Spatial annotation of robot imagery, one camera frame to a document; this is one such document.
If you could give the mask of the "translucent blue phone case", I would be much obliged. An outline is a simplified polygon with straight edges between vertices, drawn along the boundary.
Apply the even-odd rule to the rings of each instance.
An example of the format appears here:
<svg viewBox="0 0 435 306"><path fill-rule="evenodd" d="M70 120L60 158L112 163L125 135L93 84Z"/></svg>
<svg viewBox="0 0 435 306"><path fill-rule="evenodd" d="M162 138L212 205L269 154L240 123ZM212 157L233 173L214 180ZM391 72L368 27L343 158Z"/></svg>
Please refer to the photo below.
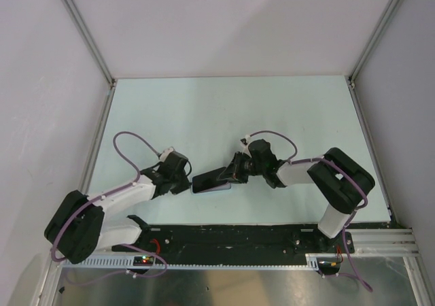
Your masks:
<svg viewBox="0 0 435 306"><path fill-rule="evenodd" d="M192 185L193 194L205 194L208 192L217 192L230 189L231 183L228 181L195 182Z"/></svg>

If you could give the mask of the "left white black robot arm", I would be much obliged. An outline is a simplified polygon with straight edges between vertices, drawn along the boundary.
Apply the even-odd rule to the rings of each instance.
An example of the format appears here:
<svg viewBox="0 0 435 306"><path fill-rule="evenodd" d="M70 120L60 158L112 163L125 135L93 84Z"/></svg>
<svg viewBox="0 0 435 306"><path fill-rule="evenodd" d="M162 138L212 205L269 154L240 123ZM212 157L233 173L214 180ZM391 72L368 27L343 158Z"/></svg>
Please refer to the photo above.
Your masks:
<svg viewBox="0 0 435 306"><path fill-rule="evenodd" d="M185 170L189 164L186 156L169 148L159 157L156 169L141 170L131 182L100 195L88 196L79 190L68 193L43 233L52 244L52 259L78 264L97 250L122 244L145 250L151 241L145 222L138 216L114 217L139 203L189 190Z"/></svg>

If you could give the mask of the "black phone with red edge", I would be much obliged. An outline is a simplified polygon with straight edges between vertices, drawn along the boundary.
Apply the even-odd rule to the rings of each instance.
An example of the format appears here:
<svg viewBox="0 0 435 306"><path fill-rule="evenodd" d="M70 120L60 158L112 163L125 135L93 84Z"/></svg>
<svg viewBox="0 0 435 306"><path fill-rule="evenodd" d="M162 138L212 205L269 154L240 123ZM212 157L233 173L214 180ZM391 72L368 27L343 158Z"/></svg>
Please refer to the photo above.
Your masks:
<svg viewBox="0 0 435 306"><path fill-rule="evenodd" d="M226 180L219 180L218 179L219 174L221 172L223 172L223 170L225 170L225 167L220 167L220 168L214 169L212 171L208 171L206 173L195 175L192 178L192 185L195 182L226 181Z"/></svg>

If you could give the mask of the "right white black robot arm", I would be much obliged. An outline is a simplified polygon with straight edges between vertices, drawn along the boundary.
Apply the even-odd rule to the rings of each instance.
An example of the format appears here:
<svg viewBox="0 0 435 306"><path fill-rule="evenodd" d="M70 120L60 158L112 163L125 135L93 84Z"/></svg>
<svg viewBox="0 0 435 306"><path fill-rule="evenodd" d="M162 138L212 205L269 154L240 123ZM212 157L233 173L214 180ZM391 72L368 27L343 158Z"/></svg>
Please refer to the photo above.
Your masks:
<svg viewBox="0 0 435 306"><path fill-rule="evenodd" d="M368 204L368 193L375 187L373 176L339 148L330 148L317 158L292 161L278 159L264 139L244 139L242 144L243 150L234 154L218 179L246 184L249 177L261 176L273 189L316 185L328 202L314 235L315 247L322 252L338 245L338 234Z"/></svg>

